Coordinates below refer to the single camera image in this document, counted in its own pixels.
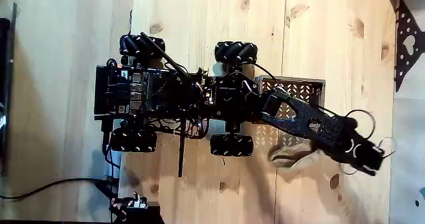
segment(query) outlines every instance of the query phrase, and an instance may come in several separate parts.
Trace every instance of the wood knot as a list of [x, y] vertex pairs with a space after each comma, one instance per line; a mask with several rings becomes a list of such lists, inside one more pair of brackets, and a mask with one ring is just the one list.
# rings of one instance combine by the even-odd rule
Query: wood knot
[[335, 189], [339, 186], [339, 174], [335, 174], [331, 181], [329, 182], [329, 185], [331, 186], [331, 189]]
[[227, 184], [225, 182], [220, 182], [220, 192], [224, 192], [227, 189]]
[[250, 9], [250, 0], [243, 0], [242, 3], [240, 4], [240, 8], [243, 11], [247, 11]]
[[291, 17], [289, 16], [285, 17], [285, 25], [287, 28], [291, 28]]
[[154, 24], [149, 29], [149, 34], [155, 35], [157, 33], [160, 33], [164, 28], [160, 24]]
[[381, 60], [384, 60], [388, 56], [388, 53], [390, 52], [390, 47], [387, 43], [383, 43], [382, 45], [383, 46], [381, 49]]
[[365, 37], [365, 24], [358, 17], [356, 17], [353, 21], [353, 24], [349, 26], [355, 37], [357, 38]]
[[151, 193], [158, 196], [158, 193], [159, 193], [159, 185], [158, 184], [153, 184], [151, 186]]
[[307, 11], [310, 8], [309, 5], [298, 4], [291, 9], [291, 19], [299, 17], [304, 11]]

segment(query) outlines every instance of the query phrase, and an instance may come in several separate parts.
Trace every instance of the robotic arm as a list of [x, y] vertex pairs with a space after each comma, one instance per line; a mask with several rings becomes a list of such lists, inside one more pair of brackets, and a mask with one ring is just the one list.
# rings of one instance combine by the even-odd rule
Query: robotic arm
[[[369, 175], [376, 174], [384, 159], [382, 149], [355, 131], [355, 119], [330, 116], [280, 86], [261, 92], [258, 83], [242, 73], [242, 66], [257, 65], [252, 43], [217, 44], [215, 58], [228, 66], [224, 76], [207, 76], [202, 69], [188, 73], [165, 53], [162, 39], [144, 33], [122, 36], [120, 53], [122, 65], [110, 59], [96, 69], [94, 113], [102, 121], [104, 152], [107, 145], [121, 152], [154, 152], [157, 132], [178, 135], [181, 177], [185, 138], [204, 138], [214, 119], [226, 122], [226, 134], [211, 136], [211, 154], [217, 156], [250, 156], [252, 137], [239, 131], [241, 123], [251, 122], [310, 139], [335, 161]], [[152, 68], [150, 63], [161, 58], [166, 68]], [[295, 118], [276, 117], [282, 103], [295, 111]], [[115, 130], [114, 119], [123, 120]]]

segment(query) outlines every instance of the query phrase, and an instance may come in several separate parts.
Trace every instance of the wooden table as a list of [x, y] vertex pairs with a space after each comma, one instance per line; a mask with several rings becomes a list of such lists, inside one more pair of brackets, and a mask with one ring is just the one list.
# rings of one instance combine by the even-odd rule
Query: wooden table
[[[165, 39], [168, 54], [190, 71], [209, 68], [211, 75], [218, 41], [253, 42], [258, 63], [271, 73], [325, 80], [326, 108], [371, 111], [372, 140], [391, 136], [389, 0], [134, 0], [132, 25], [133, 33]], [[276, 129], [247, 125], [246, 132], [255, 140], [252, 157], [225, 158], [225, 166], [209, 154], [207, 140], [187, 140], [182, 178], [178, 139], [161, 146], [172, 138], [162, 135], [154, 154], [124, 155], [120, 195], [138, 191], [158, 201], [166, 223], [388, 223], [389, 158], [376, 177], [343, 175], [324, 155], [314, 166], [286, 171], [267, 161]], [[339, 186], [331, 189], [335, 174]]]

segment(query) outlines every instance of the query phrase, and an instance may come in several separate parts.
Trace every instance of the wood grain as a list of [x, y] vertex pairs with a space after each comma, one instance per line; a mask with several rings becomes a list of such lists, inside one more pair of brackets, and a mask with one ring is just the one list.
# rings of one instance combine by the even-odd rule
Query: wood grain
[[[388, 0], [134, 0], [132, 32], [140, 31], [165, 39], [169, 55], [189, 70], [210, 75], [221, 74], [217, 41], [256, 43], [258, 63], [271, 73], [326, 80], [327, 108], [370, 110], [373, 141], [391, 136], [395, 18]], [[220, 122], [212, 126], [223, 131]], [[377, 177], [345, 176], [325, 156], [302, 171], [276, 171], [267, 153], [277, 130], [245, 125], [244, 132], [254, 136], [252, 157], [225, 158], [225, 166], [209, 154], [208, 140], [187, 140], [182, 178], [177, 138], [154, 154], [124, 155], [120, 195], [138, 191], [159, 202], [166, 223], [388, 222], [389, 159]]]
[[[327, 108], [338, 114], [371, 111], [377, 120], [372, 141], [391, 137], [395, 15], [390, 1], [287, 0], [287, 10], [298, 4], [309, 9], [291, 19], [284, 75], [326, 80]], [[356, 118], [367, 135], [367, 117]], [[339, 187], [331, 189], [336, 173]], [[293, 177], [279, 171], [275, 223], [388, 223], [389, 179], [389, 159], [376, 177], [343, 175], [325, 156]]]
[[[119, 58], [133, 0], [1, 0], [19, 5], [8, 176], [19, 195], [68, 177], [104, 179], [100, 123], [93, 119], [96, 65]], [[91, 183], [52, 187], [0, 203], [2, 219], [109, 221], [108, 199]]]

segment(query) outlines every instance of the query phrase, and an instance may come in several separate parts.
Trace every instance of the perforated metal plate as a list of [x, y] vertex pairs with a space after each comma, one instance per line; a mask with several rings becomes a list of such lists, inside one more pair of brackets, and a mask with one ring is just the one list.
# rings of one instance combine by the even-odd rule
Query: perforated metal plate
[[[282, 84], [286, 91], [293, 94], [296, 98], [306, 102], [323, 106], [325, 104], [325, 81], [315, 79], [302, 79], [277, 76], [276, 79]], [[269, 76], [259, 76], [258, 81], [260, 93], [271, 90], [278, 84]], [[287, 104], [282, 103], [277, 118], [291, 119], [296, 117], [296, 113]], [[279, 146], [294, 146], [304, 141], [303, 138], [298, 138], [279, 131]]]

